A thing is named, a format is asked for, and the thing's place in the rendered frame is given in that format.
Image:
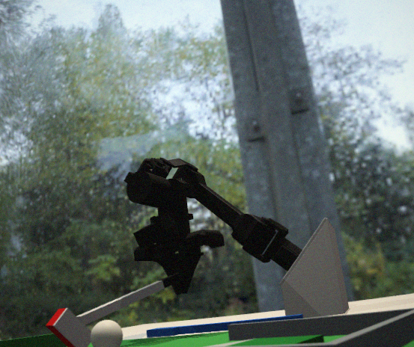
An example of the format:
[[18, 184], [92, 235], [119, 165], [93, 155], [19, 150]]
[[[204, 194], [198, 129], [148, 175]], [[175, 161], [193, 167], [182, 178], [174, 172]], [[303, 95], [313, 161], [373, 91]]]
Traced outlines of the white golf ball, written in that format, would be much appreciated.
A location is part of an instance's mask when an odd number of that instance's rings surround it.
[[98, 322], [91, 331], [93, 347], [119, 347], [123, 342], [124, 334], [118, 323], [105, 320]]

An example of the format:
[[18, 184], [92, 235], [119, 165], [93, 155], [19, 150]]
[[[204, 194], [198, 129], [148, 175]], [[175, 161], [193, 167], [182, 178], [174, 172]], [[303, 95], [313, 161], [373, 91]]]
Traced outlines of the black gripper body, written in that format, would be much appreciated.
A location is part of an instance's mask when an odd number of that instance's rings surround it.
[[[158, 215], [168, 211], [174, 219], [179, 235], [171, 236], [168, 234], [156, 244], [146, 245], [144, 248], [139, 246], [134, 250], [135, 261], [153, 261], [157, 257], [171, 257], [175, 251], [182, 253], [200, 253], [201, 246], [208, 245], [210, 248], [225, 246], [224, 237], [219, 230], [198, 230], [190, 232], [189, 220], [193, 219], [193, 214], [188, 213], [186, 207], [170, 207], [158, 211]], [[181, 246], [182, 245], [182, 246]]]

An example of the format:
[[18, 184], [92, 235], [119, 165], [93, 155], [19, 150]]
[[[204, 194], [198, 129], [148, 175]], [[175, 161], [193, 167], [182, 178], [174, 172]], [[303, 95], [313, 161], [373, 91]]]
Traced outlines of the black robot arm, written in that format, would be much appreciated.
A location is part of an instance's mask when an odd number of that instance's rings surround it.
[[[172, 168], [178, 169], [172, 179], [166, 179]], [[271, 218], [242, 213], [207, 186], [197, 167], [182, 159], [144, 159], [137, 172], [128, 172], [124, 181], [131, 202], [156, 207], [158, 211], [170, 207], [188, 208], [186, 198], [195, 198], [229, 225], [233, 239], [263, 263], [271, 259], [289, 271], [302, 253], [301, 248], [285, 238], [288, 229]], [[150, 225], [135, 232], [134, 236], [142, 249], [168, 234], [177, 236], [179, 232], [174, 219], [164, 211], [151, 217]]]

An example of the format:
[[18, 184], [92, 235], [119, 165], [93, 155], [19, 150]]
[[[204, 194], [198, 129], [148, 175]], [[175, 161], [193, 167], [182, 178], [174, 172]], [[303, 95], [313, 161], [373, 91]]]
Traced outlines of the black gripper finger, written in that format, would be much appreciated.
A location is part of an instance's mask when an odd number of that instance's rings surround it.
[[177, 271], [181, 293], [187, 293], [198, 261], [204, 253], [175, 253], [171, 254], [177, 263]]
[[[154, 262], [157, 262], [163, 267], [167, 277], [178, 272], [177, 263], [174, 261], [172, 257], [157, 257], [157, 258], [153, 258], [152, 260]], [[171, 287], [173, 288], [174, 293], [176, 295], [181, 293], [179, 282], [171, 285]]]

